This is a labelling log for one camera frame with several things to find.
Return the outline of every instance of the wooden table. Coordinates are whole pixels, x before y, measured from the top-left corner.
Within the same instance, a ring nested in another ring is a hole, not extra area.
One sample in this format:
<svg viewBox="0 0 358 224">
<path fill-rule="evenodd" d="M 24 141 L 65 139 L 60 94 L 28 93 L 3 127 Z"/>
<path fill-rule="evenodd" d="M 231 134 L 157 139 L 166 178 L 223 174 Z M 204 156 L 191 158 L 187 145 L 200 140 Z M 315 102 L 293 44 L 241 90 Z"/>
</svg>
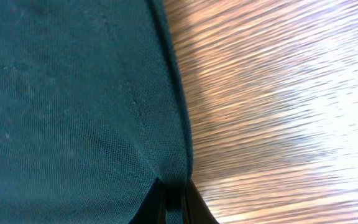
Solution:
<svg viewBox="0 0 358 224">
<path fill-rule="evenodd" d="M 220 223 L 358 223 L 358 1 L 166 0 Z"/>
</svg>

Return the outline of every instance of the teal fabric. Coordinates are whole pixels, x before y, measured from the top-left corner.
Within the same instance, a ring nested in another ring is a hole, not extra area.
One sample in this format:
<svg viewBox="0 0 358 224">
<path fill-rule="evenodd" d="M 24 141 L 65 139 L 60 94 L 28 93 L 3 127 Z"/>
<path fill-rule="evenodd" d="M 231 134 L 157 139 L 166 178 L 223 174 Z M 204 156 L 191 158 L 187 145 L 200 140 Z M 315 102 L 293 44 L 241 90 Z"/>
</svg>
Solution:
<svg viewBox="0 0 358 224">
<path fill-rule="evenodd" d="M 128 223 L 192 162 L 162 0 L 0 0 L 0 223 Z"/>
</svg>

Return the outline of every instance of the dark green cloth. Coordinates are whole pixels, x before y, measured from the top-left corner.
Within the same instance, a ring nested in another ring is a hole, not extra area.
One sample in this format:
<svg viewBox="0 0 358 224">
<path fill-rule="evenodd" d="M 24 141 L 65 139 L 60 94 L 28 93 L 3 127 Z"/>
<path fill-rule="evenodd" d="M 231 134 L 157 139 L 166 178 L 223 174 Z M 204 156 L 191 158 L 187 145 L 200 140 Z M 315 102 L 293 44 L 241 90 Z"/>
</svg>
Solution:
<svg viewBox="0 0 358 224">
<path fill-rule="evenodd" d="M 128 223 L 192 162 L 162 0 L 0 0 L 0 223 Z"/>
</svg>

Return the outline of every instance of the garment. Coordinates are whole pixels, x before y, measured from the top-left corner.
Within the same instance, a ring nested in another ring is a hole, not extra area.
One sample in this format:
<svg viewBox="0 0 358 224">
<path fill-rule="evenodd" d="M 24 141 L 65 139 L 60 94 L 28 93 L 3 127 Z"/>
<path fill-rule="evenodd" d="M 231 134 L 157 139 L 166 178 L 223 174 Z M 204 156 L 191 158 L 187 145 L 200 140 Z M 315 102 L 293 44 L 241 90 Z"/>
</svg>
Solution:
<svg viewBox="0 0 358 224">
<path fill-rule="evenodd" d="M 192 162 L 162 0 L 0 0 L 0 223 L 128 223 Z"/>
</svg>

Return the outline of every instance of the wood grain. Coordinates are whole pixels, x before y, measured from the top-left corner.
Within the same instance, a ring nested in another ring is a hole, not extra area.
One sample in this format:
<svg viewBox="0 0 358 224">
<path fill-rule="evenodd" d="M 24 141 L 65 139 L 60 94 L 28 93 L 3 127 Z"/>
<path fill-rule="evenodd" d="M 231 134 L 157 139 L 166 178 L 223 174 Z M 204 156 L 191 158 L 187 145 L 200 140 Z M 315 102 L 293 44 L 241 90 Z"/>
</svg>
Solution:
<svg viewBox="0 0 358 224">
<path fill-rule="evenodd" d="M 220 223 L 358 223 L 358 1 L 166 0 Z"/>
</svg>

